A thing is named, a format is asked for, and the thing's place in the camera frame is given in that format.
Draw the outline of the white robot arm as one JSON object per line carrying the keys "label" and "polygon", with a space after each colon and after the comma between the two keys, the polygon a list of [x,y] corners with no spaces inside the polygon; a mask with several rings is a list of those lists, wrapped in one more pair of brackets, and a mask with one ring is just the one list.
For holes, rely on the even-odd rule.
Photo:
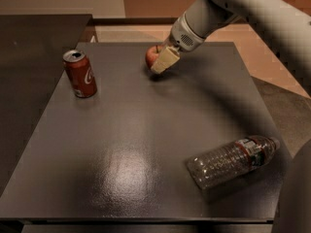
{"label": "white robot arm", "polygon": [[[181,51],[195,50],[238,17],[311,94],[311,16],[283,0],[196,0],[173,24],[151,70],[162,73]],[[271,233],[311,233],[311,141],[297,152],[286,174]]]}

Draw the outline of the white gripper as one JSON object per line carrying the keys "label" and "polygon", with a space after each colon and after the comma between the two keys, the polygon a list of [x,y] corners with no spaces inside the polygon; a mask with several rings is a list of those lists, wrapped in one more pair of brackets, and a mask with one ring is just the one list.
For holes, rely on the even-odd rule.
{"label": "white gripper", "polygon": [[168,37],[163,44],[156,46],[152,59],[151,71],[161,74],[179,59],[179,51],[190,52],[204,43],[205,39],[196,35],[187,23],[186,14],[182,14],[172,25]]}

